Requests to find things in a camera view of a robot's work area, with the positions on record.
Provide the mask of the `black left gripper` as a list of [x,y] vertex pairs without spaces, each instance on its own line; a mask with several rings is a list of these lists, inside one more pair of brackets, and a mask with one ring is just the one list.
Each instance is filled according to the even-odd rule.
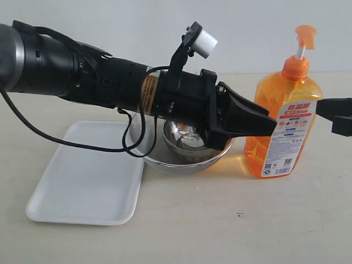
[[277,121],[267,109],[216,81],[217,74],[205,69],[199,75],[161,71],[155,116],[195,127],[214,150],[223,150],[232,138],[272,135]]

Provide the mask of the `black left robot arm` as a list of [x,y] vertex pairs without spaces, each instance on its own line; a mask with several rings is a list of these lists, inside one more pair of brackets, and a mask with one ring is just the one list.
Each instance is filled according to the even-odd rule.
[[50,28],[13,21],[1,25],[1,94],[56,96],[189,125],[215,150],[231,138],[272,135],[277,123],[267,109],[217,81],[212,71],[183,70],[189,57],[207,58],[216,44],[194,22],[169,65],[151,68]]

